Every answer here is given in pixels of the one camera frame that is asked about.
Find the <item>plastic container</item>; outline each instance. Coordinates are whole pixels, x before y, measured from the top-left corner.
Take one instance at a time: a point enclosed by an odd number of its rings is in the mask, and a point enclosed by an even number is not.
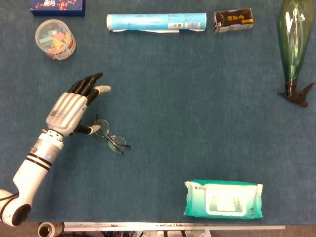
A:
[[[56,19],[44,21],[35,33],[37,45],[49,57],[63,60],[73,54],[76,40],[68,26]]]

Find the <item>white robotic arm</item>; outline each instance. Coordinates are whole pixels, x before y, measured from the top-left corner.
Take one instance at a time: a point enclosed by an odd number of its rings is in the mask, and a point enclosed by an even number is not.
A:
[[[80,120],[97,95],[111,90],[107,85],[93,88],[102,75],[98,73],[76,82],[59,97],[46,119],[49,130],[43,130],[13,178],[19,192],[13,195],[0,190],[0,221],[18,226],[27,218],[38,187],[64,146],[64,137],[74,132],[93,134],[99,130],[99,125],[84,127]]]

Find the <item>small box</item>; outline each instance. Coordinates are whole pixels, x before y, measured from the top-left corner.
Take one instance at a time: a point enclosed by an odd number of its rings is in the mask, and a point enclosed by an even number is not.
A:
[[[214,13],[215,33],[250,29],[253,27],[251,8],[216,11]]]
[[[84,16],[85,0],[31,0],[34,16]]]

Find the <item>eyeglasses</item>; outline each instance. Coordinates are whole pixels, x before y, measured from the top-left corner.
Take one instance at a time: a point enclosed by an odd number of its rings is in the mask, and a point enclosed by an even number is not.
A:
[[[126,140],[122,136],[109,135],[110,125],[105,119],[98,119],[98,115],[96,115],[96,121],[93,125],[100,126],[100,129],[96,131],[95,134],[108,140],[108,145],[113,152],[117,154],[124,154],[125,148],[131,148],[130,145],[126,144]]]

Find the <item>robotic arm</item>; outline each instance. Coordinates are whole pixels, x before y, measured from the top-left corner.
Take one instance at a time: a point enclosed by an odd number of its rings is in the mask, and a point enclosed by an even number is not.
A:
[[[87,106],[99,94],[111,90],[107,85],[93,88],[102,75],[97,73],[76,82],[59,97],[46,119],[49,130],[42,130],[13,178],[19,192],[11,194],[0,190],[0,221],[18,226],[26,220],[38,187],[64,146],[64,137],[74,132],[93,134],[99,130],[99,125],[85,127],[80,120]]]

